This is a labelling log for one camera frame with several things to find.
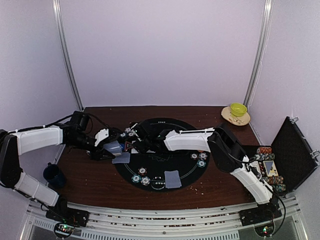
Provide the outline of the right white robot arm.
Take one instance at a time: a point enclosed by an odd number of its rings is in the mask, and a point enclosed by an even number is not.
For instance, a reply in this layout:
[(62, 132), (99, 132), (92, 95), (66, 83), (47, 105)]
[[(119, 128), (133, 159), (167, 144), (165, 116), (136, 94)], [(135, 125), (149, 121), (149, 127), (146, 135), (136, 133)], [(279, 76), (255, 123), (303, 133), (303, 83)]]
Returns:
[(236, 136), (224, 125), (196, 130), (155, 130), (148, 121), (135, 123), (131, 127), (133, 147), (138, 153), (153, 151), (203, 151), (211, 153), (216, 167), (238, 179), (252, 194), (259, 207), (256, 216), (268, 220), (275, 212), (278, 196), (266, 183), (259, 172), (251, 167), (247, 156)]

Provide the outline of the black white chip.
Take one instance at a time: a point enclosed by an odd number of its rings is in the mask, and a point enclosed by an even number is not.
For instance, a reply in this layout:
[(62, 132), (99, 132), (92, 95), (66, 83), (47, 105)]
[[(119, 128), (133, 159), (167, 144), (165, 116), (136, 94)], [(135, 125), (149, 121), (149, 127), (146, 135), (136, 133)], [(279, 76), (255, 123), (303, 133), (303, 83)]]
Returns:
[(191, 154), (191, 158), (194, 159), (194, 160), (196, 160), (196, 159), (198, 158), (198, 154), (192, 153), (192, 154)]
[(140, 168), (138, 169), (138, 174), (139, 174), (140, 176), (145, 176), (145, 175), (147, 174), (147, 169), (146, 169), (145, 167), (140, 167)]

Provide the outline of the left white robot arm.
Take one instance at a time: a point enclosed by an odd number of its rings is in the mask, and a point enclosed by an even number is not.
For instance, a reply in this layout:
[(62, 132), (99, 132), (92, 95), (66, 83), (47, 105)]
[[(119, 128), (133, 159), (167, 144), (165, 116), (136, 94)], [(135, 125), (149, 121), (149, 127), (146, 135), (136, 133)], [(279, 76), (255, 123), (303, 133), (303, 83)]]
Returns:
[(52, 213), (61, 222), (72, 218), (72, 211), (59, 202), (60, 196), (53, 189), (28, 175), (20, 166), (19, 157), (25, 153), (49, 146), (66, 145), (89, 153), (92, 160), (114, 159), (116, 156), (104, 145), (118, 139), (122, 133), (116, 127), (99, 120), (103, 129), (94, 136), (85, 133), (94, 115), (81, 111), (63, 117), (53, 123), (34, 127), (0, 131), (0, 184), (31, 197), (33, 200), (53, 207)]

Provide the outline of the black poker case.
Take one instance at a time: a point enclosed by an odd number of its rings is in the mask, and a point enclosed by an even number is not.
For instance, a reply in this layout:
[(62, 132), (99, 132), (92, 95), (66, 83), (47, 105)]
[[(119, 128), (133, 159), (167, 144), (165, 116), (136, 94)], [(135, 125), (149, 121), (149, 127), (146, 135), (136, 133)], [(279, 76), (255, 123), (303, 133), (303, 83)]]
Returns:
[[(271, 147), (272, 153), (259, 154), (258, 147)], [(295, 191), (319, 166), (316, 154), (290, 117), (286, 117), (271, 145), (245, 145), (243, 148), (249, 158), (255, 159), (253, 166), (263, 180), (268, 177), (263, 162), (274, 161), (278, 176), (284, 178), (286, 185), (285, 192), (278, 192), (280, 196)]]

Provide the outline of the aluminium frame post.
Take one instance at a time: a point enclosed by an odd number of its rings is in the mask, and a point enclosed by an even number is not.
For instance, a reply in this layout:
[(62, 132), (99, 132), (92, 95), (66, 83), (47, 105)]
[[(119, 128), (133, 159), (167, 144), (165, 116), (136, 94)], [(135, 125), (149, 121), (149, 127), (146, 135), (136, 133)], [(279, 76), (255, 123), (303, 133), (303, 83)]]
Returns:
[(253, 68), (249, 79), (249, 84), (247, 87), (247, 91), (245, 94), (243, 104), (249, 109), (252, 105), (254, 95), (256, 92), (256, 88), (258, 86), (259, 77), (262, 70), (262, 61), (264, 53), (267, 49), (268, 39), (269, 39), (269, 32), (270, 32), (270, 25), (272, 20), (272, 11), (273, 11), (273, 0), (265, 0), (264, 1), (264, 9), (263, 9), (263, 16), (261, 21), (260, 27), (260, 34), (259, 40), (257, 45), (257, 50), (255, 54), (255, 59), (253, 62)]
[(59, 0), (53, 0), (52, 1), (52, 6), (53, 6), (53, 13), (57, 25), (57, 30), (58, 30), (58, 35), (59, 35), (59, 40), (60, 40), (60, 45), (61, 45), (61, 50), (62, 50), (62, 55), (63, 55), (63, 61), (68, 77), (68, 81), (71, 87), (71, 91), (73, 94), (73, 97), (75, 99), (77, 108), (80, 111), (84, 110), (84, 106), (80, 97), (80, 93), (76, 84), (73, 68), (72, 68), (72, 63), (70, 59), (70, 54), (68, 51), (68, 46), (67, 46), (67, 40), (66, 40), (66, 34), (64, 30), (64, 24), (63, 24), (63, 16), (61, 12), (61, 3)]

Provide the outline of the dark blue mug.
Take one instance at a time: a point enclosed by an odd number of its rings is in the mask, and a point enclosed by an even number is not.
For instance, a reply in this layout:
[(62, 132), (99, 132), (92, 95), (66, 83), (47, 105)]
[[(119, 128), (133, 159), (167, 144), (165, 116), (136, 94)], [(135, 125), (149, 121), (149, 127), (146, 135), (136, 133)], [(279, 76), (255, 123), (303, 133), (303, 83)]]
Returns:
[(50, 162), (43, 170), (43, 177), (55, 189), (61, 189), (67, 183), (67, 179), (59, 166)]

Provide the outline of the red triangular dealer marker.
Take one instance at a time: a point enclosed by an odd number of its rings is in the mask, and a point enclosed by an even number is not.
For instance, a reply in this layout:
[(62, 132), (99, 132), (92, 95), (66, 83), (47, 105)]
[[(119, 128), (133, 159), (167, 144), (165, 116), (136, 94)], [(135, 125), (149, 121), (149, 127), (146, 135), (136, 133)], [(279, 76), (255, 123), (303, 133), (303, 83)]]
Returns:
[(132, 144), (131, 142), (126, 141), (126, 142), (124, 143), (124, 151), (125, 151), (125, 152), (129, 151), (129, 150), (132, 149), (132, 148), (133, 148), (133, 144)]

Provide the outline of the red white chips in case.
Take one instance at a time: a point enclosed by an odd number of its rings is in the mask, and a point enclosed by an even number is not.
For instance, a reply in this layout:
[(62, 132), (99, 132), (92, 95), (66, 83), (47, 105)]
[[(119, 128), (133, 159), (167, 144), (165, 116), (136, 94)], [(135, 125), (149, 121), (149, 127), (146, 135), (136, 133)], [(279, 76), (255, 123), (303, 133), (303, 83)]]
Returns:
[(260, 146), (256, 150), (257, 154), (271, 154), (272, 153), (272, 148), (270, 146)]

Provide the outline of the grey card deck box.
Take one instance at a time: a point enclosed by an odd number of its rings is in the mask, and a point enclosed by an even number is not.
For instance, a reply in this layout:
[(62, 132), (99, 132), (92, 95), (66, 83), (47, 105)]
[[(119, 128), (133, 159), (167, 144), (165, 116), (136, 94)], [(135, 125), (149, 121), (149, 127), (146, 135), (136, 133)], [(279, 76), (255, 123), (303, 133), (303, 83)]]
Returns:
[(103, 145), (103, 148), (115, 156), (119, 156), (123, 152), (122, 146), (118, 141), (106, 143)]

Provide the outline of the poker chips row in case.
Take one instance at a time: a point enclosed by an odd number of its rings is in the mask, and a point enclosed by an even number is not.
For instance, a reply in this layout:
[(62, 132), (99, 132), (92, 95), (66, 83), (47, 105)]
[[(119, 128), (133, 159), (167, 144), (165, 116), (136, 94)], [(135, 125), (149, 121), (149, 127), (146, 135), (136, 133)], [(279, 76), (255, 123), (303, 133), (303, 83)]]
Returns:
[(278, 193), (283, 193), (287, 190), (287, 187), (284, 183), (284, 178), (282, 176), (270, 176), (264, 177), (263, 179)]

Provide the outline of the green plastic bowl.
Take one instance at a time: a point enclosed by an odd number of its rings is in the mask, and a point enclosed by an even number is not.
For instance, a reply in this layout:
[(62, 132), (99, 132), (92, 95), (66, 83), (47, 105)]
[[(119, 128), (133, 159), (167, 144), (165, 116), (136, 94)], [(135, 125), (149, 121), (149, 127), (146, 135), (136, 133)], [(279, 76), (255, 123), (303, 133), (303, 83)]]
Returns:
[(230, 105), (230, 111), (232, 115), (236, 117), (242, 117), (244, 114), (247, 113), (248, 109), (245, 105), (238, 102), (234, 102)]

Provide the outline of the left aluminium frame post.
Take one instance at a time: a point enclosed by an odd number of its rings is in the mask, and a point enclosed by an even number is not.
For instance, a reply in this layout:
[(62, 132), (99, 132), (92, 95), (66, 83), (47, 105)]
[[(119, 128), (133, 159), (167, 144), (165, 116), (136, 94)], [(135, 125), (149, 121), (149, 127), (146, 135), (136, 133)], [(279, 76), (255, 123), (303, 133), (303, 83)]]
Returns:
[(71, 91), (73, 94), (73, 97), (75, 99), (77, 108), (80, 111), (84, 110), (84, 106), (80, 97), (80, 93), (76, 84), (73, 68), (72, 68), (72, 63), (70, 59), (70, 54), (68, 51), (68, 46), (67, 46), (67, 40), (66, 40), (66, 34), (64, 30), (64, 24), (63, 24), (63, 16), (61, 12), (61, 3), (59, 0), (53, 0), (52, 1), (52, 6), (53, 6), (53, 13), (57, 25), (57, 30), (58, 30), (58, 35), (59, 35), (59, 40), (60, 40), (60, 45), (61, 45), (61, 50), (62, 50), (62, 55), (63, 55), (63, 61), (68, 77), (68, 81), (71, 87)]

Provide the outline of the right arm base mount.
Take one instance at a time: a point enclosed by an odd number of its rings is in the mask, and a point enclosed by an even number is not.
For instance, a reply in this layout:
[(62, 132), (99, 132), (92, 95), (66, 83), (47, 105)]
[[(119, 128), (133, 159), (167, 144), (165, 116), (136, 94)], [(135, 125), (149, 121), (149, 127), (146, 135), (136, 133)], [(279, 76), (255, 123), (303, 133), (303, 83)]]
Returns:
[(282, 216), (277, 199), (269, 203), (258, 204), (254, 208), (241, 210), (238, 214), (242, 226), (260, 224)]

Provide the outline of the right aluminium frame post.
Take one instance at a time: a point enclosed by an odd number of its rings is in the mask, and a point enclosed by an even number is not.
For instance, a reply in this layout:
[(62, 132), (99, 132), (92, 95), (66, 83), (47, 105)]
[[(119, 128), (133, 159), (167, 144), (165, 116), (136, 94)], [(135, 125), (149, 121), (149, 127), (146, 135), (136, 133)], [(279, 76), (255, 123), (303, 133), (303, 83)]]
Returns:
[(270, 25), (272, 20), (272, 11), (273, 11), (273, 0), (265, 0), (264, 1), (264, 9), (263, 9), (263, 16), (261, 21), (260, 27), (260, 34), (259, 40), (257, 45), (257, 50), (255, 54), (255, 59), (253, 62), (253, 68), (249, 79), (249, 84), (247, 87), (247, 91), (245, 94), (243, 104), (249, 109), (252, 105), (254, 95), (256, 92), (256, 88), (258, 86), (259, 77), (262, 70), (262, 61), (264, 53), (267, 49), (268, 39), (269, 39), (269, 32), (270, 32)]

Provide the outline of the round black poker mat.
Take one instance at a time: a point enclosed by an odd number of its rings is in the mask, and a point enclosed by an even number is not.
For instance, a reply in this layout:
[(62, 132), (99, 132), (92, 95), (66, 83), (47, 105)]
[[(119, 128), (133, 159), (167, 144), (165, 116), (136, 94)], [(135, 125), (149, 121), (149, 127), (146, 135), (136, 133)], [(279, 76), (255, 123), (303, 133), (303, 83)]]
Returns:
[(168, 192), (187, 187), (206, 171), (210, 153), (179, 150), (155, 153), (137, 152), (134, 134), (128, 128), (114, 141), (112, 161), (117, 172), (130, 184), (145, 191)]

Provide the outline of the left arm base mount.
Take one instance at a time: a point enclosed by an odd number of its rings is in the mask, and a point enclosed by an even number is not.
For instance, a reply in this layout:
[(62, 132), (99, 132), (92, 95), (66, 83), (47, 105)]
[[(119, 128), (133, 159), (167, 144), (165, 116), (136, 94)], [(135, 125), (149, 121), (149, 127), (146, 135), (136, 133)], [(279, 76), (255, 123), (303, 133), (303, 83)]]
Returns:
[(74, 227), (86, 227), (89, 215), (86, 210), (68, 207), (67, 202), (58, 202), (48, 207), (45, 217)]

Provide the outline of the beige plate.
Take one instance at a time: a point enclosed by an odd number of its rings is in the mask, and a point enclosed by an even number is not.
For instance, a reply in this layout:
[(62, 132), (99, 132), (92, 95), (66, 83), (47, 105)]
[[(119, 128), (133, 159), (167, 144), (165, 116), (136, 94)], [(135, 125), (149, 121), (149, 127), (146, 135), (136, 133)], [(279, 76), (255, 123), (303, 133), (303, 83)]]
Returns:
[(247, 112), (243, 116), (235, 116), (231, 113), (229, 106), (222, 109), (221, 116), (235, 126), (245, 126), (251, 121), (251, 116)]

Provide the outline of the aluminium front rail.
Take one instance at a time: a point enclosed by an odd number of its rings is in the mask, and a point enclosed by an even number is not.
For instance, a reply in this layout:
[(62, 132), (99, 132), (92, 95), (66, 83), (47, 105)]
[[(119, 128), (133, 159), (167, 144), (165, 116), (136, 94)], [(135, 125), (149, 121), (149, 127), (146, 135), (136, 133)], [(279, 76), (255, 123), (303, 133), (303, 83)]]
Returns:
[[(266, 240), (311, 240), (298, 202), (284, 198), (286, 218), (279, 231)], [(18, 240), (58, 240), (56, 222), (46, 218), (40, 205), (31, 202)], [(264, 240), (258, 224), (244, 226), (240, 211), (255, 203), (185, 210), (132, 210), (69, 203), (89, 212), (86, 227), (75, 229), (66, 240)]]

